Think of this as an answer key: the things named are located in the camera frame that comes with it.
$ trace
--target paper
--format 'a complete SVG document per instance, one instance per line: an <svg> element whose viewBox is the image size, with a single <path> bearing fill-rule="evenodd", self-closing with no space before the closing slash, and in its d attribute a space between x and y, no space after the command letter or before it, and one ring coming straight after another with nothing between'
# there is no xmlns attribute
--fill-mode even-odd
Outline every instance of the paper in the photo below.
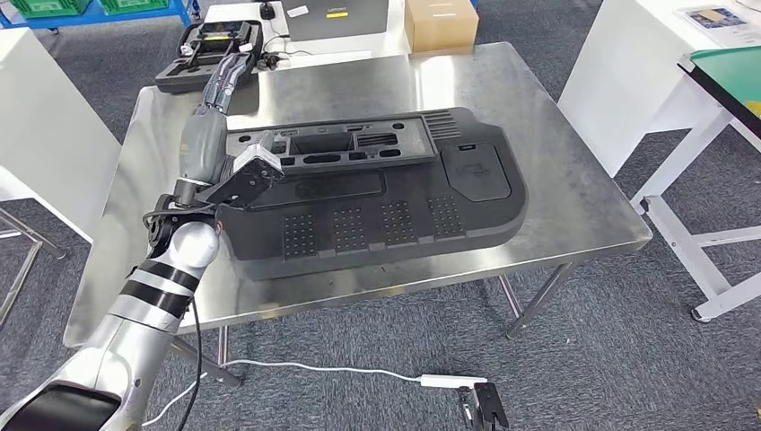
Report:
<svg viewBox="0 0 761 431"><path fill-rule="evenodd" d="M680 9L677 13L724 48L761 45L761 30L726 7L713 4Z"/></svg>
<svg viewBox="0 0 761 431"><path fill-rule="evenodd" d="M287 11L285 11L285 13L288 13L288 16L290 16L291 18L295 18L297 16L302 16L302 15L306 15L307 13L309 13L309 8L305 4L304 6L299 6L299 7L294 7L293 9L288 9Z"/></svg>

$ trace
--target white power adapter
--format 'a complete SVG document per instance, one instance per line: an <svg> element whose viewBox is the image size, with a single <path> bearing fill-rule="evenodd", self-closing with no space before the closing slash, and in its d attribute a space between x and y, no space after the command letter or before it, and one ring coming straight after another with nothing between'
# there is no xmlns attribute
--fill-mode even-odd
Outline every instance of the white power adapter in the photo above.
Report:
<svg viewBox="0 0 761 431"><path fill-rule="evenodd" d="M423 374L419 378L421 386L430 388L458 389L465 386L473 389L473 385L476 383L488 382L484 377L470 377L466 375Z"/></svg>

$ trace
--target silver robot arm segment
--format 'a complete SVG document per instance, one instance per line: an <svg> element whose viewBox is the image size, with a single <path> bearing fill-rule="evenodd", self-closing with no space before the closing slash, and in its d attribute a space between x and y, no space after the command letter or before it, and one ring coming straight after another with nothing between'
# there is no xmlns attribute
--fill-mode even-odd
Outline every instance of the silver robot arm segment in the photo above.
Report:
<svg viewBox="0 0 761 431"><path fill-rule="evenodd" d="M218 249L209 223L178 227L165 250L132 272L82 348L0 416L0 430L140 429L169 345Z"/></svg>

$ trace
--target caster wheel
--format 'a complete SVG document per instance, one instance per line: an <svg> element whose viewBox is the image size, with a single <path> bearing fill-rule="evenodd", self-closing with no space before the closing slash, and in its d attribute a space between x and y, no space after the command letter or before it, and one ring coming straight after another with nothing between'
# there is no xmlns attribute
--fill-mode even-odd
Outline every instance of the caster wheel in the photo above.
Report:
<svg viewBox="0 0 761 431"><path fill-rule="evenodd" d="M699 323L708 323L712 320L712 319L702 317L700 313L697 312L696 308L693 308L692 310L690 310L690 316L693 318L694 321L697 321Z"/></svg>

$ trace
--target green tray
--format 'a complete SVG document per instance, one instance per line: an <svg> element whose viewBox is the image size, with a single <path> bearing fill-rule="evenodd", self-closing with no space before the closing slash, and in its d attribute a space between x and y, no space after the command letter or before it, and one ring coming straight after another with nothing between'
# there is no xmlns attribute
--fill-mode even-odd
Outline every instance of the green tray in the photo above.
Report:
<svg viewBox="0 0 761 431"><path fill-rule="evenodd" d="M10 0L24 18L78 15L90 0Z"/></svg>
<svg viewBox="0 0 761 431"><path fill-rule="evenodd" d="M697 51L690 60L756 117L761 117L761 47Z"/></svg>
<svg viewBox="0 0 761 431"><path fill-rule="evenodd" d="M117 13L130 13L138 11L151 11L163 9L167 6L167 0L99 0L103 10L109 15Z"/></svg>

